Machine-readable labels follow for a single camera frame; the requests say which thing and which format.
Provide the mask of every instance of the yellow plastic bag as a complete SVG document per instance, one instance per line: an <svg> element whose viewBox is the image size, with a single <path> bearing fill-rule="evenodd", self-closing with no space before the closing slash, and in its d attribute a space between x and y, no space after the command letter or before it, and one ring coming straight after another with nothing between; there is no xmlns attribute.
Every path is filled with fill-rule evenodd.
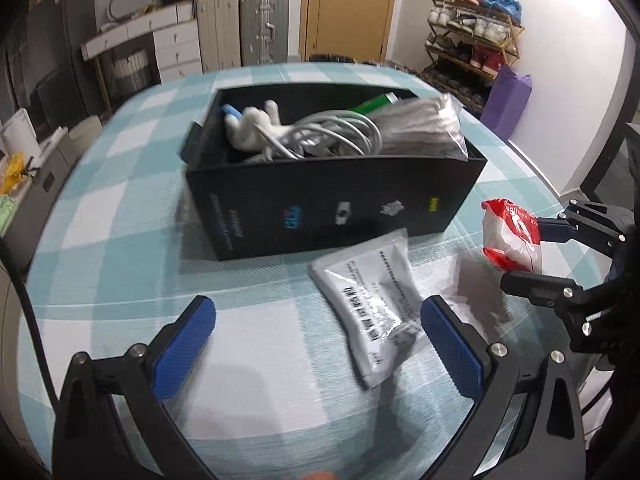
<svg viewBox="0 0 640 480"><path fill-rule="evenodd" d="M14 153L11 156L9 165L4 170L4 179L2 180L2 194L8 195L15 187L24 179L24 152Z"/></svg>

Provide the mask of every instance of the black box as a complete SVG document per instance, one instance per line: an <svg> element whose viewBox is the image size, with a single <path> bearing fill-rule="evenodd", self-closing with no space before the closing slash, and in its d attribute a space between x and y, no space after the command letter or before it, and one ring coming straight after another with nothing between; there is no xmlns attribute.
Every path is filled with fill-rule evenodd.
<svg viewBox="0 0 640 480"><path fill-rule="evenodd" d="M181 156L204 229L221 260L353 245L406 227L410 236L447 228L486 159L469 141L468 162L423 155L277 160L247 164L226 138L220 107L263 108L282 124L348 109L404 89L286 83L220 90L204 126L193 124Z"/></svg>

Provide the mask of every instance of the silver suitcase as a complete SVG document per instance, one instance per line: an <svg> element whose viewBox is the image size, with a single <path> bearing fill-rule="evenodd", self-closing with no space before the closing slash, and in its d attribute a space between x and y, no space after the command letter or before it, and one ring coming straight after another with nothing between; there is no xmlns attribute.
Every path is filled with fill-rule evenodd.
<svg viewBox="0 0 640 480"><path fill-rule="evenodd" d="M204 72L241 66L239 0L198 0Z"/></svg>
<svg viewBox="0 0 640 480"><path fill-rule="evenodd" d="M286 63L289 0L240 0L242 65Z"/></svg>

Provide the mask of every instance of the red and white package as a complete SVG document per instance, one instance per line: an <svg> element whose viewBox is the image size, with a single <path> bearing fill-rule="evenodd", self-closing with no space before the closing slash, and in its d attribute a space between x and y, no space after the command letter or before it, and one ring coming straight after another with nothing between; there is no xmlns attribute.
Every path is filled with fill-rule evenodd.
<svg viewBox="0 0 640 480"><path fill-rule="evenodd" d="M502 270L542 273L538 220L505 198L482 202L484 254Z"/></svg>

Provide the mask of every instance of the wooden door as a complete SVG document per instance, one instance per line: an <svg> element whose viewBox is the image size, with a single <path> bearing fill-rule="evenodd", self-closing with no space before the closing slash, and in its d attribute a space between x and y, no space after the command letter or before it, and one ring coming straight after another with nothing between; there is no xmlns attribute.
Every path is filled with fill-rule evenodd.
<svg viewBox="0 0 640 480"><path fill-rule="evenodd" d="M393 6L394 0L308 0L305 59L340 54L382 60Z"/></svg>

